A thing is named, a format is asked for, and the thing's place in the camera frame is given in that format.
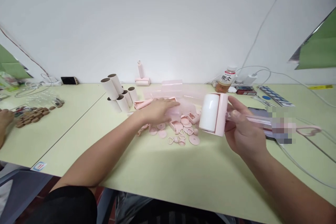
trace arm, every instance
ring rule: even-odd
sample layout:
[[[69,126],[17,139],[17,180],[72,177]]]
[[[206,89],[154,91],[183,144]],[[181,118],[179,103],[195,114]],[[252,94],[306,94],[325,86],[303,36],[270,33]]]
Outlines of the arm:
[[[159,99],[134,112],[118,127],[107,133],[87,149],[56,183],[52,191],[63,186],[85,186],[93,193],[96,187],[114,168],[135,134],[145,124],[167,122],[165,112],[179,103]]]
[[[12,111],[8,109],[0,110],[0,149],[5,142],[6,129],[13,119],[14,113]]]
[[[252,114],[236,98],[229,96],[234,122],[227,122],[225,136],[229,146],[249,167],[265,191],[274,199],[286,223],[336,223],[336,208],[302,183],[266,148],[262,129],[244,116]]]

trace red box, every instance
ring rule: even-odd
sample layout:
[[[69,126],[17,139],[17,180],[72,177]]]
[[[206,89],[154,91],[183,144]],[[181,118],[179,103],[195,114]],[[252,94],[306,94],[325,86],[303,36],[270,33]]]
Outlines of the red box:
[[[254,90],[238,90],[236,92],[237,95],[250,95],[250,96],[254,96],[257,95],[257,92]]]

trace plastic bottle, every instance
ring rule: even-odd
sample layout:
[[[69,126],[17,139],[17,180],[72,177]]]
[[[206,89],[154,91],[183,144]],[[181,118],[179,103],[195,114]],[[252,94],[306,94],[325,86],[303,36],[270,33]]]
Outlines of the plastic bottle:
[[[236,69],[236,66],[228,66],[223,76],[218,80],[216,85],[217,93],[226,93],[229,90],[229,87],[235,79]]]

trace hand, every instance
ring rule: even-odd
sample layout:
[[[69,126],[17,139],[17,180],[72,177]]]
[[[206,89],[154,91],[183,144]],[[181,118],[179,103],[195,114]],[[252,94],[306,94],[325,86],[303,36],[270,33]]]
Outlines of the hand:
[[[144,124],[167,123],[171,119],[165,115],[168,109],[180,105],[179,102],[169,99],[154,99],[151,104],[140,109],[138,112],[142,115]]]
[[[0,109],[0,127],[7,128],[7,126],[13,121],[14,113],[8,109]]]
[[[227,111],[231,112],[233,121],[226,122],[225,136],[231,149],[243,159],[268,154],[264,131],[245,116],[253,115],[252,112],[233,96],[229,96],[229,102],[232,105],[227,105]]]

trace sticker label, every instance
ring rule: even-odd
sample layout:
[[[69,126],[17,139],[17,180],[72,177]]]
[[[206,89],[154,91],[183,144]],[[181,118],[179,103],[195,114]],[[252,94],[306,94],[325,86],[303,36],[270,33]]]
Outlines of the sticker label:
[[[225,71],[224,75],[219,79],[219,81],[222,84],[231,84],[235,77],[235,74],[236,74],[235,72],[230,73],[230,72]]]
[[[33,170],[35,171],[41,171],[47,164],[43,162],[38,162],[34,167]]]

